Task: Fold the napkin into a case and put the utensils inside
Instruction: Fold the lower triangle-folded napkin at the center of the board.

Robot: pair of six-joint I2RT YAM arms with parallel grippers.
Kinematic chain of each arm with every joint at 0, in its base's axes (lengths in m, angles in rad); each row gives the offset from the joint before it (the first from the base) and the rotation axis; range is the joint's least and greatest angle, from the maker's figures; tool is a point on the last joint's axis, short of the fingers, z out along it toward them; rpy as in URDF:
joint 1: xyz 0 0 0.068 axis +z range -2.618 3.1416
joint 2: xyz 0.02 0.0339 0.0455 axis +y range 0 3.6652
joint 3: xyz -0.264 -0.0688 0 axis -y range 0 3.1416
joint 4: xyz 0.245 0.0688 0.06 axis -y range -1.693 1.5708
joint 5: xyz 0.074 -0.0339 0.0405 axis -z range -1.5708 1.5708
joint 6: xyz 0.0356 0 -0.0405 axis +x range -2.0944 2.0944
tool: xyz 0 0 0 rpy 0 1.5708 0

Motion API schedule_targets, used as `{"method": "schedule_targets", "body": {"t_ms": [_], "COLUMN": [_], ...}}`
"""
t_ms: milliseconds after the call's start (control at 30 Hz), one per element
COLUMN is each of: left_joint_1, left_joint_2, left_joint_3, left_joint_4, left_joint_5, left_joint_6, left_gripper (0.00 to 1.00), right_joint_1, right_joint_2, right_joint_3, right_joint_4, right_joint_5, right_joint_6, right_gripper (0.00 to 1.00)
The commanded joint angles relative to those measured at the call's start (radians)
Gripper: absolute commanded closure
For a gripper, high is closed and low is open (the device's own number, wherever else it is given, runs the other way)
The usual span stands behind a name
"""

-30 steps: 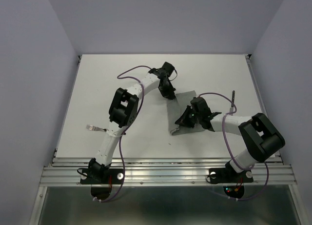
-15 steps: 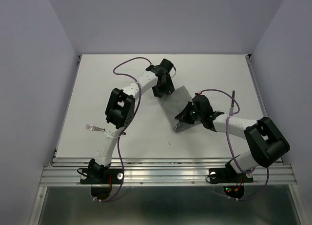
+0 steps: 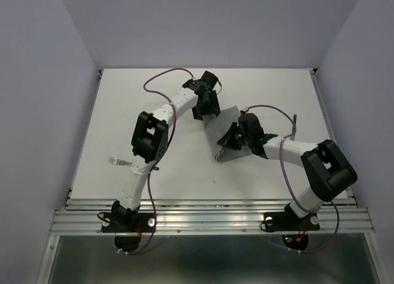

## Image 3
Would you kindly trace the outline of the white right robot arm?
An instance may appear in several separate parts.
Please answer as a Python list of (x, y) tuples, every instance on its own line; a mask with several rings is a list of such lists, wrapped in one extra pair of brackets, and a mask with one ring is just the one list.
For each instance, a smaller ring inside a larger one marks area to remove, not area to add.
[[(283, 214), (285, 225), (296, 229), (305, 216), (317, 212), (325, 202), (335, 199), (358, 180), (358, 175), (337, 144), (329, 139), (305, 143), (263, 131), (258, 117), (243, 113), (233, 122), (217, 145), (231, 150), (248, 147), (253, 155), (266, 160), (279, 160), (287, 189), (292, 196), (289, 210)], [(305, 170), (309, 186), (294, 195), (284, 167), (285, 163)]]

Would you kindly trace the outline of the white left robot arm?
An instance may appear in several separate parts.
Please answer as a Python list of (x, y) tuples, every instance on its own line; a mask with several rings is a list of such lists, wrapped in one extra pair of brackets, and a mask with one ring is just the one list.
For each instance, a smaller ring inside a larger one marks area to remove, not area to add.
[[(147, 84), (154, 79), (178, 70), (187, 72), (190, 79), (182, 84), (174, 97), (147, 88)], [(111, 214), (122, 230), (130, 231), (136, 226), (144, 186), (150, 173), (166, 154), (175, 134), (177, 120), (189, 110), (198, 121), (220, 115), (219, 100), (214, 90), (216, 85), (221, 85), (221, 82), (215, 74), (205, 71), (202, 77), (196, 79), (191, 71), (184, 68), (166, 70), (143, 84), (144, 91), (160, 95), (166, 103), (153, 112), (141, 112), (137, 118), (131, 139), (131, 183), (111, 206)]]

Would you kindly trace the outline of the black handled knife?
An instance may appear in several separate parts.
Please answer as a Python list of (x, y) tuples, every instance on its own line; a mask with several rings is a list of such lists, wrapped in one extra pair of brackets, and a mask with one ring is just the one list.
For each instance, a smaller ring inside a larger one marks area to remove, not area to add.
[(292, 141), (295, 140), (296, 133), (297, 133), (297, 115), (294, 114), (293, 115), (293, 119), (292, 119), (292, 133), (291, 133), (291, 136), (290, 136), (290, 139)]

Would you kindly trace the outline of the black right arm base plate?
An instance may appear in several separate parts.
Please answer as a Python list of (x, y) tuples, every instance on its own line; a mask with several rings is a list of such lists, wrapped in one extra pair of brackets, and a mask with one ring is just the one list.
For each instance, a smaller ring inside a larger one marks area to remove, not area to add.
[(263, 214), (263, 221), (260, 228), (269, 233), (292, 232), (292, 231), (317, 231), (320, 230), (320, 223), (316, 213), (307, 214), (299, 218), (296, 214), (282, 212), (267, 212)]

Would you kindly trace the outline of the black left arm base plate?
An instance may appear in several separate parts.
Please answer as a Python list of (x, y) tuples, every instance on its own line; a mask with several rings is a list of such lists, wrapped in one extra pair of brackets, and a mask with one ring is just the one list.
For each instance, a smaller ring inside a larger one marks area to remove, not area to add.
[(113, 213), (99, 212), (97, 218), (101, 221), (103, 233), (155, 233), (156, 217), (154, 213), (138, 213), (129, 222), (115, 217)]

